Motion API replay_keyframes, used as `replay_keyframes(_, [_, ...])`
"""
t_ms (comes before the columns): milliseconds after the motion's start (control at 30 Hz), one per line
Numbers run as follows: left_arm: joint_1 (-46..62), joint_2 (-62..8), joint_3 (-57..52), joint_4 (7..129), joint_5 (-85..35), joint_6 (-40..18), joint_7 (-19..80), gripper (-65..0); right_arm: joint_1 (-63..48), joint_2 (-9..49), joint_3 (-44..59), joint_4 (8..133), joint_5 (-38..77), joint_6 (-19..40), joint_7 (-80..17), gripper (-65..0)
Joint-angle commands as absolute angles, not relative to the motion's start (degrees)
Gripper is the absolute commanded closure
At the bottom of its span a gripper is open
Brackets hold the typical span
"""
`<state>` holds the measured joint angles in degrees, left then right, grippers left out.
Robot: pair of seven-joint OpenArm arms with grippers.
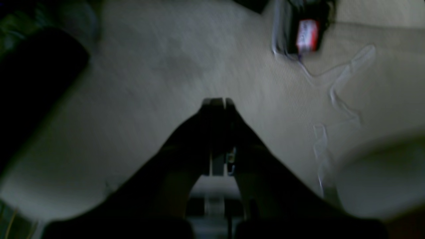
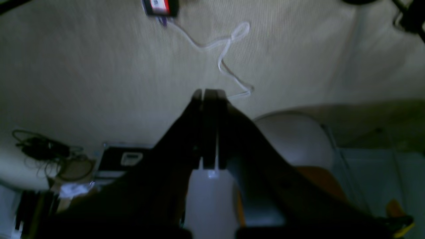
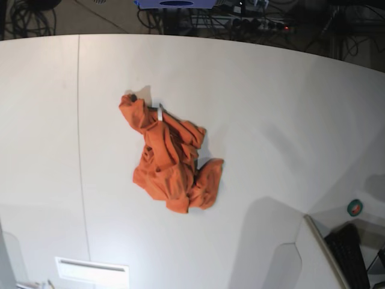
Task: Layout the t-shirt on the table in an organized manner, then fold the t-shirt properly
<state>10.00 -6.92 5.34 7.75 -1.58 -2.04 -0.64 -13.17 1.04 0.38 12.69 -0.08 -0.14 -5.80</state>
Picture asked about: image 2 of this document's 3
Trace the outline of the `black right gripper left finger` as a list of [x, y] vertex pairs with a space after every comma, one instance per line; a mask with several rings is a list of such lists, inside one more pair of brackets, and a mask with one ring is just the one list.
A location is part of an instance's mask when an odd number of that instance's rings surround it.
[[193, 170], [202, 91], [155, 147], [125, 175], [50, 218], [51, 239], [190, 238], [179, 220]]

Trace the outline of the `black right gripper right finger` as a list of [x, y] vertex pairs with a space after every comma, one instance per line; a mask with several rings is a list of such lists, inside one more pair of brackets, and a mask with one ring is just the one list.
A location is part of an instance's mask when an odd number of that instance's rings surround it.
[[223, 90], [203, 98], [203, 161], [235, 179], [245, 226], [237, 239], [400, 239], [411, 216], [375, 217], [315, 186], [272, 147]]

